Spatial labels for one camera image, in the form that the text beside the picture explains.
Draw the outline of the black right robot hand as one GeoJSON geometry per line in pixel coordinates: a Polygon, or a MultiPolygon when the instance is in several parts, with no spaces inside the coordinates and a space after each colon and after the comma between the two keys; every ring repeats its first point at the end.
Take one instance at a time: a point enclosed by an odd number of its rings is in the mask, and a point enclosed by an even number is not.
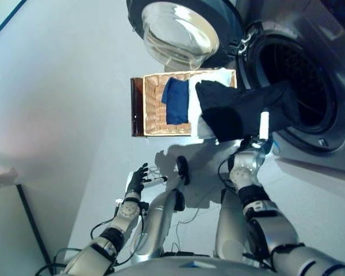
{"type": "Polygon", "coordinates": [[[243,148],[254,148],[262,150],[267,155],[273,146],[273,137],[269,131],[270,112],[262,111],[260,114],[259,134],[257,136],[246,136],[240,143],[243,148]]]}

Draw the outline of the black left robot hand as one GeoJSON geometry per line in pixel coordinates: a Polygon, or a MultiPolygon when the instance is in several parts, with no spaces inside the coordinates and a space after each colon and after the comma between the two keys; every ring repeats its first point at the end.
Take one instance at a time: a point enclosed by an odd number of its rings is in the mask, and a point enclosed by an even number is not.
{"type": "Polygon", "coordinates": [[[128,181],[125,191],[125,197],[133,197],[141,199],[141,192],[144,188],[153,187],[166,183],[168,178],[166,176],[148,178],[149,167],[148,163],[143,163],[136,171],[131,175],[131,179],[128,181]]]}

